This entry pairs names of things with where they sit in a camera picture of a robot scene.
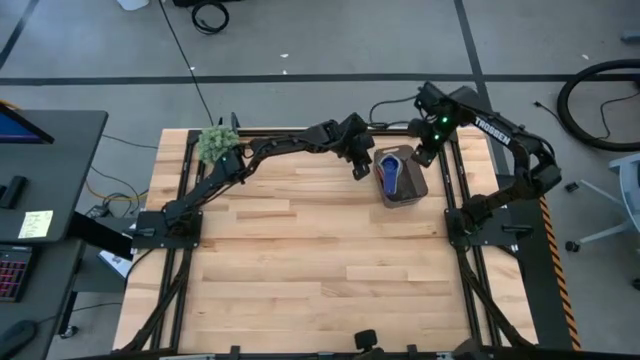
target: wooden plank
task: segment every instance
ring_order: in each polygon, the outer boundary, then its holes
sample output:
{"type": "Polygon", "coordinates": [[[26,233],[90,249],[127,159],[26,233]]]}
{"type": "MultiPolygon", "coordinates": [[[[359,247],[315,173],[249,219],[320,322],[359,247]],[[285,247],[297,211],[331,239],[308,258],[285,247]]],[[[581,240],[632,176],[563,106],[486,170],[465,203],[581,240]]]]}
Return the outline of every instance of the wooden plank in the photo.
{"type": "MultiPolygon", "coordinates": [[[[176,196],[186,133],[163,132],[150,209],[176,196]]],[[[493,192],[484,136],[469,129],[459,134],[472,193],[493,192]]],[[[378,147],[405,143],[416,145],[404,137],[376,138],[378,147]]],[[[226,353],[231,345],[254,353],[355,351],[353,334],[369,328],[387,351],[411,343],[423,351],[455,348],[469,330],[442,217],[444,186],[438,166],[423,173],[429,195],[387,209],[374,177],[354,181],[351,166],[335,154],[264,162],[245,185],[204,207],[180,351],[226,353]]],[[[535,340],[517,263],[491,250],[485,259],[496,302],[535,340]]],[[[163,259],[156,250],[130,277],[115,348],[155,306],[163,259]]],[[[486,331],[484,319],[481,326],[486,331]]]]}

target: paper note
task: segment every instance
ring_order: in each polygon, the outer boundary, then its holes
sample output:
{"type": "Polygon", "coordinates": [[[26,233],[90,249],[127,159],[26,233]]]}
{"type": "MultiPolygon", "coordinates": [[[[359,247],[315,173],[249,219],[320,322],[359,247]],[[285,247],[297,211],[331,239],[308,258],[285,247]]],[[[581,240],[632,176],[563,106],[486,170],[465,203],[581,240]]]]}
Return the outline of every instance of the paper note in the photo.
{"type": "Polygon", "coordinates": [[[53,218],[53,211],[31,211],[24,214],[24,221],[18,239],[46,237],[53,218]]]}

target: green plant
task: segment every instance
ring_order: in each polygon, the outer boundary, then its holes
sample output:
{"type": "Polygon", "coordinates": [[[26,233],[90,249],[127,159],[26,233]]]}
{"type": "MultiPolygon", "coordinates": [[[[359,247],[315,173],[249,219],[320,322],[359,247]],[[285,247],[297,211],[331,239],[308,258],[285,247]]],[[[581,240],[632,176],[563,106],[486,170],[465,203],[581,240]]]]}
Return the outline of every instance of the green plant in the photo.
{"type": "Polygon", "coordinates": [[[226,126],[203,129],[197,145],[198,156],[205,163],[213,164],[239,142],[238,135],[226,126]]]}

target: gray floor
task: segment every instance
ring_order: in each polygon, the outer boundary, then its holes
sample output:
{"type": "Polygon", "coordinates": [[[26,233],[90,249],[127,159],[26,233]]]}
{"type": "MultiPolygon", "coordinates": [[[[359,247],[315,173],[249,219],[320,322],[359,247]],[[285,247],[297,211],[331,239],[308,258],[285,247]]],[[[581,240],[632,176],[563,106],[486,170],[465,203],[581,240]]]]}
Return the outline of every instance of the gray floor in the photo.
{"type": "MultiPolygon", "coordinates": [[[[26,1],[0,3],[0,48],[18,23],[26,1]]],[[[606,60],[633,58],[640,48],[619,34],[640,28],[633,0],[467,0],[470,27],[485,74],[575,73],[606,60]]],[[[167,10],[197,75],[432,73],[470,74],[453,1],[448,0],[246,0],[231,3],[224,34],[197,33],[184,9],[167,10]]],[[[40,0],[4,67],[2,78],[188,76],[158,4],[124,12],[112,1],[40,0]]],[[[462,83],[440,83],[452,90],[462,83]]],[[[315,82],[203,84],[214,118],[235,111],[244,126],[305,126],[351,112],[366,114],[380,100],[410,96],[420,82],[315,82]]],[[[568,137],[536,100],[554,108],[561,83],[490,83],[496,110],[548,139],[566,181],[588,179],[617,194],[608,161],[624,154],[585,148],[568,137]]],[[[602,133],[601,102],[633,93],[626,83],[581,85],[572,96],[576,119],[602,133]]],[[[208,119],[193,85],[0,86],[0,98],[32,109],[101,109],[110,114],[106,133],[155,144],[161,129],[203,127],[208,119]]],[[[607,108],[616,140],[637,139],[640,98],[607,108]]],[[[409,104],[381,108],[377,120],[414,117],[409,104]]],[[[94,166],[147,188],[154,151],[103,140],[94,166]]],[[[128,190],[94,173],[102,193],[128,190]]],[[[622,220],[608,203],[587,191],[548,196],[560,242],[574,240],[622,220]]],[[[83,193],[87,210],[97,199],[83,193]]],[[[124,208],[117,208],[122,213],[124,208]]],[[[590,244],[579,254],[561,252],[583,347],[640,354],[640,277],[637,236],[590,244]]],[[[115,301],[86,295],[78,306],[115,301]]],[[[105,353],[117,325],[117,306],[74,315],[82,336],[56,340],[51,359],[105,353]]]]}

